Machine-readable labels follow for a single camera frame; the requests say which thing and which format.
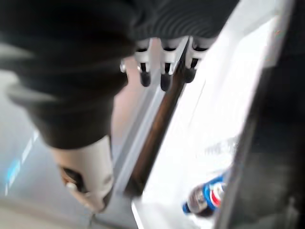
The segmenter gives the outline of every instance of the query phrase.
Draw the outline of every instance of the dark sleeve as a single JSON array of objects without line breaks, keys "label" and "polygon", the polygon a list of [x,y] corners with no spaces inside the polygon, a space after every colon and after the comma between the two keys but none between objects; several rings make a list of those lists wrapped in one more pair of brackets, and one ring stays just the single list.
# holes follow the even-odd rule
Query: dark sleeve
[{"label": "dark sleeve", "polygon": [[0,68],[52,147],[110,134],[114,96],[127,84],[122,58],[135,41],[216,37],[238,0],[1,0]]}]

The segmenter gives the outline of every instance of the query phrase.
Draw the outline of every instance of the black ribbed fabric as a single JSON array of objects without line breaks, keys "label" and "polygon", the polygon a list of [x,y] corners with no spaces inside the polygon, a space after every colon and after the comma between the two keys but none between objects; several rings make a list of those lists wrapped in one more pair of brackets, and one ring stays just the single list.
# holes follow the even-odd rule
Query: black ribbed fabric
[{"label": "black ribbed fabric", "polygon": [[78,148],[110,134],[120,61],[150,37],[215,37],[238,0],[1,0],[0,68],[47,144]]}]

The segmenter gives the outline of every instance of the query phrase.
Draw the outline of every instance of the blue bottle cap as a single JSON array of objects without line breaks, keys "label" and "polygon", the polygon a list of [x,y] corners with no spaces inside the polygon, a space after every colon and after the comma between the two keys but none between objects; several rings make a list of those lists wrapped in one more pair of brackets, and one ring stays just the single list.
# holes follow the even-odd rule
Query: blue bottle cap
[{"label": "blue bottle cap", "polygon": [[187,203],[183,204],[182,210],[185,214],[191,213],[189,207],[187,206]]}]

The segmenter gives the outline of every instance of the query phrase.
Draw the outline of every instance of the blue light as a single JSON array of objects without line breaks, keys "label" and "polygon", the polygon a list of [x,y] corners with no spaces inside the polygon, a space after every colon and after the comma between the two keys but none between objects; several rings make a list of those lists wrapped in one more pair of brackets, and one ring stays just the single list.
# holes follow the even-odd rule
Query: blue light
[{"label": "blue light", "polygon": [[9,182],[12,176],[16,175],[17,170],[20,168],[19,160],[14,160],[10,168],[8,169],[8,173],[6,175],[6,181]]}]

